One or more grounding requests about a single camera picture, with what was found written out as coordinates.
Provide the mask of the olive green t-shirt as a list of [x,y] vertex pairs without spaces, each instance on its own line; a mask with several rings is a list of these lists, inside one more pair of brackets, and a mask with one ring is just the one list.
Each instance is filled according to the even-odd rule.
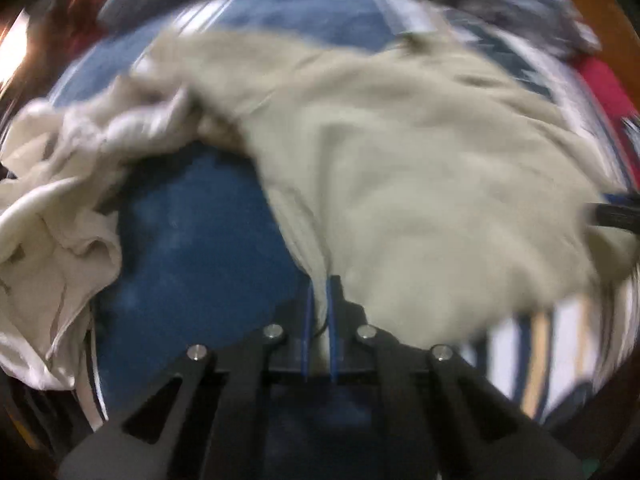
[[288,35],[163,32],[131,75],[196,99],[253,159],[288,250],[406,344],[478,333],[623,281],[630,233],[558,108],[434,32],[369,53]]

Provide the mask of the blue striped blanket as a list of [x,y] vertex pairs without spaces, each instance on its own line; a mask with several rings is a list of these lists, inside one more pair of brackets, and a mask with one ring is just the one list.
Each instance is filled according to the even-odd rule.
[[[190,344],[233,344],[293,299],[288,254],[246,159],[194,143],[142,160],[120,196],[124,266],[93,301],[77,392],[99,425]],[[501,322],[460,352],[540,422],[577,411],[639,337],[639,281]],[[378,479],[367,390],[274,394],[268,479]]]

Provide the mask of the white garment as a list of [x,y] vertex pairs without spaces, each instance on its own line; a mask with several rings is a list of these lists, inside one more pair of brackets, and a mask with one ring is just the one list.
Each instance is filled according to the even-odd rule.
[[76,385],[89,302],[122,268],[116,212],[129,165],[198,134],[183,86],[119,76],[92,99],[45,99],[14,117],[1,148],[1,367],[36,390]]

